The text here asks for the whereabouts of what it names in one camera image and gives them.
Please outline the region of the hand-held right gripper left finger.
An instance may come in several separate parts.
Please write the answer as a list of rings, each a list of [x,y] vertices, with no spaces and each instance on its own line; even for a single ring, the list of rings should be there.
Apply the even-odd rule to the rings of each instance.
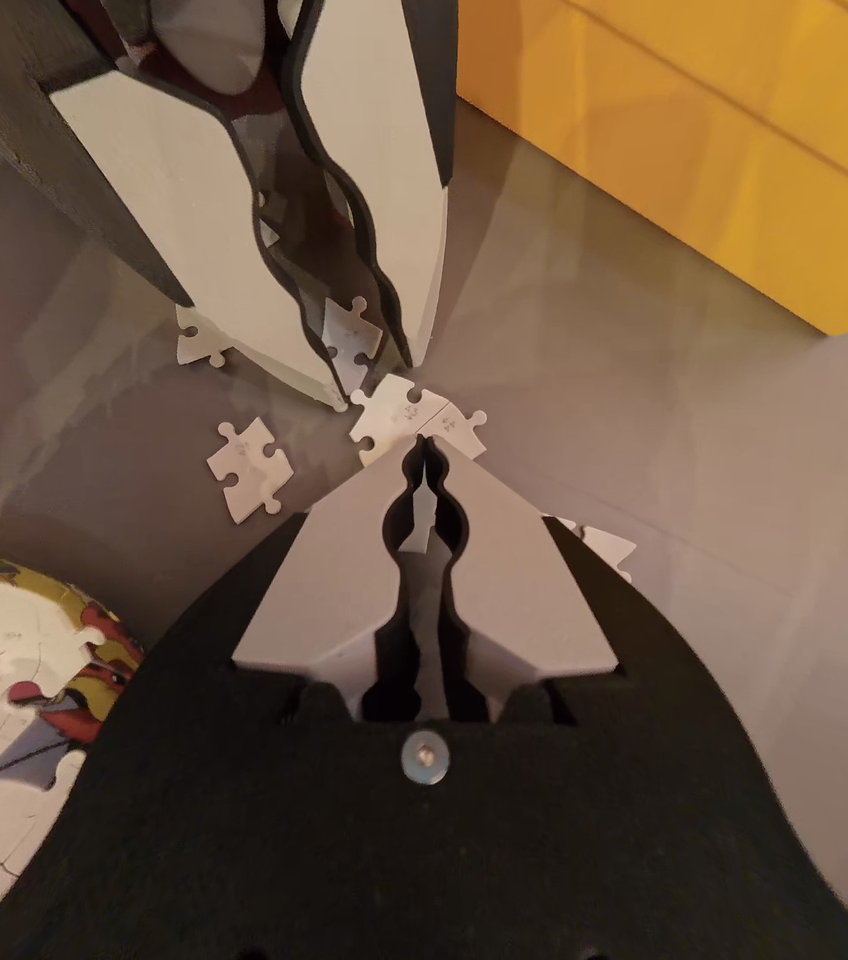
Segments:
[[[397,559],[415,526],[425,441],[405,438],[315,502],[233,654],[323,682],[371,722],[417,718],[420,650]]]

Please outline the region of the colourful puzzle ball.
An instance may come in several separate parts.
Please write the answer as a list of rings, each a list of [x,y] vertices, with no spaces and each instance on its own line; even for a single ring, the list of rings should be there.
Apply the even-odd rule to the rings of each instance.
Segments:
[[[0,559],[0,898],[58,819],[144,657],[86,591]]]

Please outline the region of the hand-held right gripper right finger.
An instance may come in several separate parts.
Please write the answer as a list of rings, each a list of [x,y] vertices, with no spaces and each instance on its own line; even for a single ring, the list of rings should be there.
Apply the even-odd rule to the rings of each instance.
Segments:
[[[450,719],[488,722],[515,690],[618,667],[556,542],[569,534],[442,438],[428,439],[442,574],[438,647]]]

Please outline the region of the white puzzle piece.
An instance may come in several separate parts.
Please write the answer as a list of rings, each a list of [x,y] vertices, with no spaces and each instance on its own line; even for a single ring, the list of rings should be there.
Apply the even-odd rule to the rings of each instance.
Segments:
[[[383,330],[365,319],[368,302],[355,296],[346,307],[331,297],[324,301],[322,343],[331,357],[346,401],[362,388],[383,338]]]
[[[241,432],[231,422],[221,422],[217,432],[225,445],[208,458],[207,465],[217,481],[236,478],[233,486],[223,490],[233,522],[243,523],[260,508],[271,516],[278,514],[282,505],[276,495],[291,480],[294,469],[282,449],[266,454],[265,448],[274,443],[270,429],[255,417]]]
[[[178,304],[175,316],[180,331],[176,347],[178,365],[206,361],[214,369],[225,366],[225,353],[233,349],[234,343],[194,307]]]
[[[483,455],[487,447],[476,434],[488,421],[485,411],[466,415],[454,402],[445,403],[416,429],[425,438],[442,438],[471,460]]]
[[[559,522],[577,541],[588,546],[611,569],[615,570],[625,582],[631,585],[634,583],[633,575],[623,570],[621,564],[634,553],[635,543],[616,534],[610,534],[596,527],[581,525],[574,520],[558,517],[544,511],[540,513],[540,516],[545,521]]]
[[[422,432],[430,421],[448,405],[447,398],[424,389],[417,401],[409,399],[414,383],[397,374],[388,374],[371,395],[362,389],[353,390],[349,400],[361,407],[362,413],[350,431],[354,443],[372,441],[368,450],[358,450],[363,467],[369,467],[399,441]]]

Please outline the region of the yellow box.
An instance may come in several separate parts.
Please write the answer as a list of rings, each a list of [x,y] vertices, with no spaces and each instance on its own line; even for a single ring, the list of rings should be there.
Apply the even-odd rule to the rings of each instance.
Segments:
[[[457,93],[848,333],[848,1],[470,1]]]

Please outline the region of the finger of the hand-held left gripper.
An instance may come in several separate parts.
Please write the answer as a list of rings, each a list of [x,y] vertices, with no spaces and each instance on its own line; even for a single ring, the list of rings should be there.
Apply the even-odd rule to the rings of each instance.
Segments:
[[[449,4],[282,2],[282,92],[341,191],[404,364],[427,354],[449,199]]]
[[[185,327],[346,411],[296,284],[266,253],[258,191],[225,115],[165,81],[117,69],[48,97],[182,286]]]

